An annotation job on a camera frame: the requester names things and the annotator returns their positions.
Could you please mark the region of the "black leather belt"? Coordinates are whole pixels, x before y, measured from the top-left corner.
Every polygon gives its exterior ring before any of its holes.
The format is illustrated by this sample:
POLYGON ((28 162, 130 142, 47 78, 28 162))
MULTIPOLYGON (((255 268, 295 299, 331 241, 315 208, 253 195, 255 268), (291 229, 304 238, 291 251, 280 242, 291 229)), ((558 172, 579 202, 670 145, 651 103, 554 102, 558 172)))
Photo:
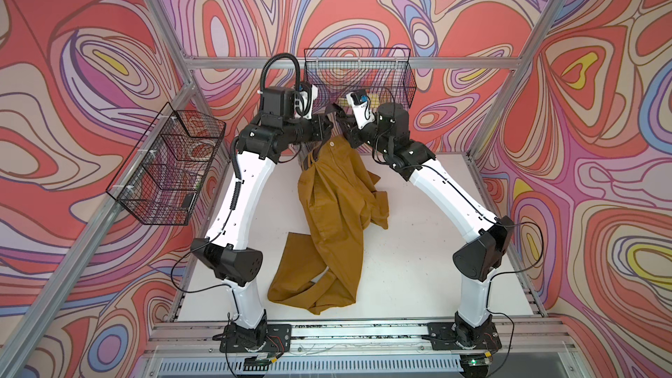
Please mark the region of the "black leather belt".
POLYGON ((348 115, 345 110, 337 104, 329 104, 324 114, 315 115, 322 122, 326 120, 331 124, 331 128, 322 131, 319 134, 318 140, 310 143, 304 143, 300 152, 300 165, 303 171, 307 170, 314 162, 317 162, 320 155, 320 150, 323 146, 338 136, 343 134, 344 122, 348 115))

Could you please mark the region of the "mustard brown trousers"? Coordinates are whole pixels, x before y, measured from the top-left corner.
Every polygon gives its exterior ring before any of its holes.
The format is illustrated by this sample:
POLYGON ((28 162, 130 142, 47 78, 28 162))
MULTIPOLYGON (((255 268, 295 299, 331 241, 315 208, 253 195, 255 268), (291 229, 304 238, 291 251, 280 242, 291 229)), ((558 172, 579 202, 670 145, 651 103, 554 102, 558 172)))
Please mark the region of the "mustard brown trousers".
POLYGON ((364 232, 389 226, 389 196, 343 136, 306 158, 297 196, 308 233, 290 233, 271 281, 272 303, 319 315, 355 304, 362 277, 364 232))

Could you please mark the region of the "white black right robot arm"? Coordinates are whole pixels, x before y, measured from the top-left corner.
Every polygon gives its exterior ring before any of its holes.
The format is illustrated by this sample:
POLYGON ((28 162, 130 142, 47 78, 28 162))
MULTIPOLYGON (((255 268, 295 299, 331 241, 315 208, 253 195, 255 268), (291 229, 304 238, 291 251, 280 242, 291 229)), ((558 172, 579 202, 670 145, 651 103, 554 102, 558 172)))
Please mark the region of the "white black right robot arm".
POLYGON ((400 104, 383 103, 375 111, 366 103, 352 110, 333 104, 335 120, 353 148, 368 145, 381 163, 427 195, 460 232, 465 244, 453 254, 462 275, 456 322, 472 330, 491 320, 489 290, 502 265, 515 223, 487 210, 446 171, 437 156, 411 138, 408 111, 400 104))

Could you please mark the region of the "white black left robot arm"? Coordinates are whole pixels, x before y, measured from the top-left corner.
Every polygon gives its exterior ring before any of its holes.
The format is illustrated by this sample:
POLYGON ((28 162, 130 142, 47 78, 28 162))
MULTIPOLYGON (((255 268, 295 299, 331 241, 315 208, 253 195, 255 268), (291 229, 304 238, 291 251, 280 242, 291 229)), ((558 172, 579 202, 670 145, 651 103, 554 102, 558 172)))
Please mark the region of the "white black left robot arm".
POLYGON ((292 145, 324 143, 333 124, 313 112, 317 87, 301 79, 298 59, 288 52, 269 58, 260 77, 260 105, 252 121, 234 138, 231 163, 234 176, 220 213, 192 253, 231 288, 236 303, 234 323, 256 331, 265 321, 265 310, 257 290, 256 277, 263 255, 249 246, 250 228, 257 204, 283 152, 292 145), (294 66, 293 87, 271 87, 267 74, 278 61, 294 66))

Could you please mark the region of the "yellow sticky notes pad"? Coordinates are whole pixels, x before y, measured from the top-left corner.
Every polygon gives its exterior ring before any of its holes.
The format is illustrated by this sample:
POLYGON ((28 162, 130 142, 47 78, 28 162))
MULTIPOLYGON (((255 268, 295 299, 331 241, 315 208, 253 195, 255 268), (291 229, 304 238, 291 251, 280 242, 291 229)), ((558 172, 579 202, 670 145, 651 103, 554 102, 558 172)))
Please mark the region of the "yellow sticky notes pad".
POLYGON ((381 96, 379 94, 366 94, 362 97, 362 101, 369 106, 372 110, 376 110, 382 103, 381 96))

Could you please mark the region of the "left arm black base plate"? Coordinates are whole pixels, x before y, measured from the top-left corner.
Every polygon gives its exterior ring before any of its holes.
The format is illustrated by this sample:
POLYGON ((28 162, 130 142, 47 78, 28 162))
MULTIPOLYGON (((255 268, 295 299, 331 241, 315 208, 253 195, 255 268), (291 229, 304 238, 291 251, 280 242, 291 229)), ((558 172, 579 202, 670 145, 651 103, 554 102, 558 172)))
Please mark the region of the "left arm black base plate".
POLYGON ((291 349, 291 324, 260 324, 255 329, 226 325, 222 334, 215 334, 213 341, 220 343, 220 352, 227 354, 284 354, 291 349))

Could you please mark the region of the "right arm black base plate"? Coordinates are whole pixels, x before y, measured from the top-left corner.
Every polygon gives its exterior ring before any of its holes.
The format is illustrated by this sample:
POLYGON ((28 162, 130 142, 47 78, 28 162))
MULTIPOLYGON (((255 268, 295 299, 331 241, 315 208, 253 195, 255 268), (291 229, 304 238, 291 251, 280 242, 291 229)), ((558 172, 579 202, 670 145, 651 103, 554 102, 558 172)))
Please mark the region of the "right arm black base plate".
POLYGON ((432 322, 421 336, 434 351, 481 351, 496 353, 502 342, 491 318, 478 327, 462 322, 432 322))

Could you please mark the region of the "aluminium front rail frame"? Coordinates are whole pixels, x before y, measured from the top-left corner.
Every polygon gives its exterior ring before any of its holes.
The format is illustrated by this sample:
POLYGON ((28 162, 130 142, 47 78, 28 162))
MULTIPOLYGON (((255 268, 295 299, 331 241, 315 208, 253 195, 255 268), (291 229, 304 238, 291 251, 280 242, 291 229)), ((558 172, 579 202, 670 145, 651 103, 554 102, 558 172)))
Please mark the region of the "aluminium front rail frame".
POLYGON ((274 342, 227 349, 222 322, 166 323, 150 334, 134 377, 589 377, 560 320, 495 318, 459 349, 444 318, 273 321, 274 342))

